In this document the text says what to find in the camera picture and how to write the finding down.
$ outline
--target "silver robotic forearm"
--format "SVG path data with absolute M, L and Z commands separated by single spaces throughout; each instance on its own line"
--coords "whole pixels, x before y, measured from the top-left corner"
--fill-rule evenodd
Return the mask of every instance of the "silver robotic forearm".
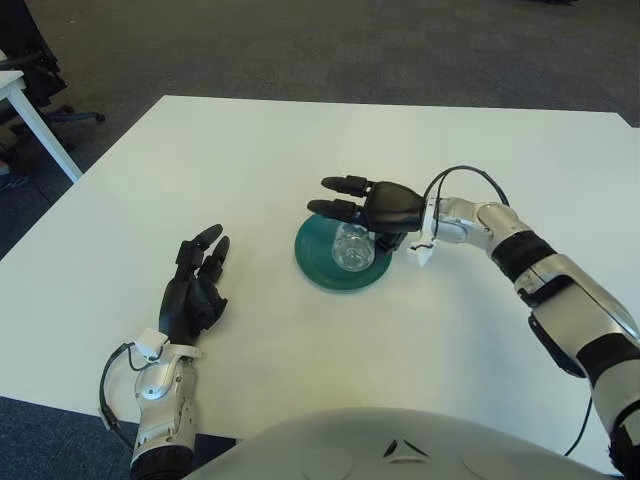
M 136 379 L 140 426 L 131 459 L 132 480 L 182 478 L 192 468 L 196 437 L 193 359 L 200 352 L 173 344 L 165 344 L 163 350 L 158 361 Z
M 613 463 L 633 478 L 640 463 L 640 343 L 629 312 L 511 208 L 440 202 L 437 238 L 483 249 L 514 283 L 532 308 L 529 325 L 558 366 L 589 379 Z

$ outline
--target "table leg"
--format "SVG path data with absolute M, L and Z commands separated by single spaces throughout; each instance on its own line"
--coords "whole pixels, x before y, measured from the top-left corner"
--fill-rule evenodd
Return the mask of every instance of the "table leg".
M 27 100 L 20 88 L 11 89 L 9 93 L 9 101 L 16 112 L 20 114 L 24 123 L 26 123 L 33 134 L 40 140 L 40 143 L 47 149 L 60 168 L 67 174 L 72 182 L 77 182 L 82 176 L 82 171 L 73 163 L 71 157 L 66 150 L 60 145 L 58 139 L 53 135 L 46 123 L 42 120 L 33 105 Z

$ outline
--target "robotic arm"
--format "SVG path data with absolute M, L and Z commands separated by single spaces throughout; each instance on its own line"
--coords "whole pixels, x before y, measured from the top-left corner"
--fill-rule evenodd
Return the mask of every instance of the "robotic arm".
M 402 185 L 354 176 L 325 178 L 322 184 L 366 197 L 364 205 L 313 200 L 308 208 L 383 233 L 378 247 L 385 252 L 397 249 L 407 232 L 421 229 L 414 251 L 431 250 L 433 238 L 484 250 L 531 307 L 529 325 L 558 366 L 589 379 L 611 439 L 612 462 L 627 478 L 638 478 L 640 344 L 633 318 L 615 298 L 506 205 L 424 198 Z
M 216 287 L 229 250 L 222 237 L 211 255 L 205 251 L 222 233 L 215 225 L 184 241 L 177 269 L 165 289 L 159 332 L 147 330 L 136 341 L 146 358 L 135 384 L 140 426 L 133 445 L 131 480 L 178 479 L 192 470 L 196 436 L 193 359 L 203 329 L 213 326 L 227 305 Z

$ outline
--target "office chair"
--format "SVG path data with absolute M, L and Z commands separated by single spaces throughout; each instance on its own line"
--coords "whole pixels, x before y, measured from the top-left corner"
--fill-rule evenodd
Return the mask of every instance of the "office chair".
M 42 113 L 41 107 L 51 104 L 49 98 L 67 87 L 58 73 L 58 59 L 40 34 L 36 23 L 24 3 L 24 0 L 0 0 L 0 70 L 22 70 L 26 85 L 25 95 L 40 112 L 45 123 L 73 122 L 95 119 L 104 122 L 105 117 L 99 112 L 75 113 L 73 107 L 62 105 L 59 108 Z M 13 108 L 1 111 L 0 124 L 17 116 Z M 18 148 L 31 137 L 31 132 L 24 123 L 13 125 L 11 131 L 18 136 L 17 142 L 10 150 Z M 61 141 L 71 150 L 73 145 Z

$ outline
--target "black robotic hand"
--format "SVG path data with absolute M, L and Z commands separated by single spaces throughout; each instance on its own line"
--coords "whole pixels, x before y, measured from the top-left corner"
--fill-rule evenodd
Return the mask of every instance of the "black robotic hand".
M 229 237 L 222 237 L 211 255 L 204 258 L 205 250 L 221 233 L 222 226 L 214 225 L 180 245 L 178 268 L 167 284 L 160 307 L 160 331 L 173 344 L 194 345 L 200 332 L 216 323 L 227 305 L 216 282 L 229 251 Z
M 324 217 L 362 225 L 382 233 L 376 244 L 384 253 L 396 250 L 407 232 L 420 230 L 424 198 L 403 185 L 370 182 L 363 177 L 327 177 L 322 186 L 354 197 L 366 197 L 364 205 L 345 200 L 311 200 L 307 208 Z

